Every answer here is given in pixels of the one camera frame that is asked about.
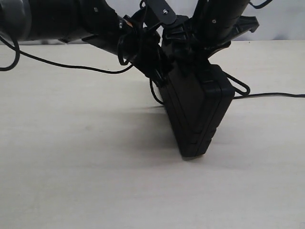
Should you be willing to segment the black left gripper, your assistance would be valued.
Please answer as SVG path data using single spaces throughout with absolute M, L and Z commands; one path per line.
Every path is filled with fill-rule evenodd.
M 132 63 L 157 87 L 167 84 L 173 65 L 157 29 L 174 24 L 176 14 L 166 1 L 142 0 L 131 17 L 122 17 L 104 0 L 84 0 L 82 20 L 90 33 L 82 41 L 115 54 L 121 65 Z

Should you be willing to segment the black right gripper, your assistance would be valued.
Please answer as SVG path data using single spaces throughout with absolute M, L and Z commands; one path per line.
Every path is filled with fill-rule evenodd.
M 176 75 L 195 76 L 201 54 L 211 57 L 228 48 L 235 38 L 246 32 L 253 33 L 258 27 L 259 22 L 254 16 L 240 16 L 233 25 L 214 19 L 198 27 L 194 19 L 181 16 L 176 26 L 163 30 L 162 49 L 173 57 Z

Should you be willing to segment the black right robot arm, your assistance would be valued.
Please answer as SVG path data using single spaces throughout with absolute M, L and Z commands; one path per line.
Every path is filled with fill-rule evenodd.
M 163 27 L 162 49 L 166 77 L 175 62 L 183 68 L 208 69 L 209 58 L 228 48 L 232 40 L 255 32 L 259 22 L 255 16 L 244 16 L 248 0 L 200 0 L 192 17 L 177 15 L 175 21 Z

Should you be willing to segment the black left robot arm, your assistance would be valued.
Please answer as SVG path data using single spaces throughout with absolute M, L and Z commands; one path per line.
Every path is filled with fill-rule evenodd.
M 81 40 L 116 55 L 157 86 L 166 83 L 172 65 L 159 45 L 158 3 L 142 0 L 132 16 L 120 16 L 104 0 L 3 0 L 0 40 L 21 54 L 20 42 Z

